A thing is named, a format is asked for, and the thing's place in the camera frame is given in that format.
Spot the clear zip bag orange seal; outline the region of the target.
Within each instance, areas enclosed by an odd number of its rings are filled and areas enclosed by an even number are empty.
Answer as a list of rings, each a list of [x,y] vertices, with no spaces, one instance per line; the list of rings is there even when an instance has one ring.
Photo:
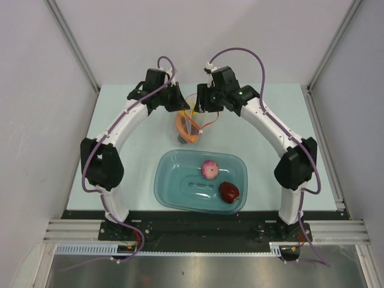
[[[193,109],[197,104],[196,93],[190,94],[185,100],[190,109],[172,112],[168,120],[167,136],[174,145],[196,144],[205,130],[220,117],[220,112],[195,112]]]

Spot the purple fake onion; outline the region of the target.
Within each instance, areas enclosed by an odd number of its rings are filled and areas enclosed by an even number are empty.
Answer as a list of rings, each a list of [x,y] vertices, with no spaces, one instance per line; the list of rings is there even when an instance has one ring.
[[[201,174],[206,179],[215,179],[219,171],[219,165],[214,160],[206,160],[201,166]]]

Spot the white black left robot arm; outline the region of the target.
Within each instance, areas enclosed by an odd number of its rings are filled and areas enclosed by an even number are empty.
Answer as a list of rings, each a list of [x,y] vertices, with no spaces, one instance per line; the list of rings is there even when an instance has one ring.
[[[114,222],[111,231],[121,240],[131,236],[133,226],[126,221],[129,208],[121,189],[124,166],[120,151],[132,132],[157,107],[168,112],[189,109],[173,68],[148,69],[145,79],[128,94],[112,123],[97,137],[84,138],[80,144],[82,188],[100,195],[106,218]]]

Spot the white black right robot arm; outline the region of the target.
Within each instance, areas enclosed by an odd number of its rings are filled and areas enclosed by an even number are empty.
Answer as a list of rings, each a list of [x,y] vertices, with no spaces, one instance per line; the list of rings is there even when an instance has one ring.
[[[302,138],[267,108],[260,92],[252,86],[240,86],[233,70],[207,64],[208,82],[197,86],[194,111],[220,112],[227,109],[249,122],[275,149],[280,160],[274,176],[280,184],[281,205],[278,211],[277,235],[284,241],[298,234],[302,219],[301,192],[315,173],[317,142]]]

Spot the dark purple fake fruit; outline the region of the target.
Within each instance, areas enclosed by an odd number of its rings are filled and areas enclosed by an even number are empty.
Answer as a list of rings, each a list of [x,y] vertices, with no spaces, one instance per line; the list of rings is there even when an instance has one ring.
[[[230,182],[222,182],[218,188],[221,199],[228,203],[232,204],[239,199],[240,192],[237,186]]]

